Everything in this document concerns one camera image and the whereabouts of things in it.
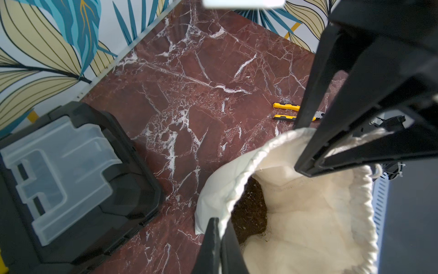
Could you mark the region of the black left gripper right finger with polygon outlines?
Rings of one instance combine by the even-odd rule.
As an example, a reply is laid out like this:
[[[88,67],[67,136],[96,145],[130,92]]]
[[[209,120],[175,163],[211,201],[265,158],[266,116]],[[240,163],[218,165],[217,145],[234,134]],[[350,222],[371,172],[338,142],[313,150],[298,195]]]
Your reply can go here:
[[[223,274],[249,274],[231,220],[221,240],[221,271]]]

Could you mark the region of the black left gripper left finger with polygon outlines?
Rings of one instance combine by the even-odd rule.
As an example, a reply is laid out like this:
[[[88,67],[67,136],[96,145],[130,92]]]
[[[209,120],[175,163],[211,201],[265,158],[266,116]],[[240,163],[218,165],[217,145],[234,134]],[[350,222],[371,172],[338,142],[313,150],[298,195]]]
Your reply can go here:
[[[210,218],[192,274],[219,274],[220,257],[219,219]]]

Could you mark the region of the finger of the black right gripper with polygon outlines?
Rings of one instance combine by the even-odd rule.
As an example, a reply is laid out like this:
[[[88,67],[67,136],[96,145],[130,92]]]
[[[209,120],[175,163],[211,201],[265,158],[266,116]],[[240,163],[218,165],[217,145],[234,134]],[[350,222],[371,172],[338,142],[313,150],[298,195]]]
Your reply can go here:
[[[354,136],[365,123],[398,110],[412,119],[403,129],[377,128]],[[371,164],[438,155],[438,64],[357,62],[295,169],[307,177]]]

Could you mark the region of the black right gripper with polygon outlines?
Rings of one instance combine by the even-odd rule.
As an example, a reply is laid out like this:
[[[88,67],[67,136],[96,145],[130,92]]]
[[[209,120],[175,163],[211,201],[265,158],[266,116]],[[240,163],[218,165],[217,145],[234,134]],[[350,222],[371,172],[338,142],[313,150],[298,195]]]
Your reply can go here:
[[[438,63],[436,1],[342,1],[328,18],[294,129],[307,128],[341,70],[357,62]]]

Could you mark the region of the cream cloth drawstring soil bag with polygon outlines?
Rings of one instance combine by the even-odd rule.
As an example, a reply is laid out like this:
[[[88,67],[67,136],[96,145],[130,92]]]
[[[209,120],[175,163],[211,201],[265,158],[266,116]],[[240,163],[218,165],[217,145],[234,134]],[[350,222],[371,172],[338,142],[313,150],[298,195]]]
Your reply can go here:
[[[267,229],[242,247],[251,274],[376,273],[371,169],[313,178],[298,173],[295,164],[314,134],[310,128],[284,132],[216,170],[198,198],[195,233],[205,234],[217,218],[224,235],[253,177],[263,190]]]

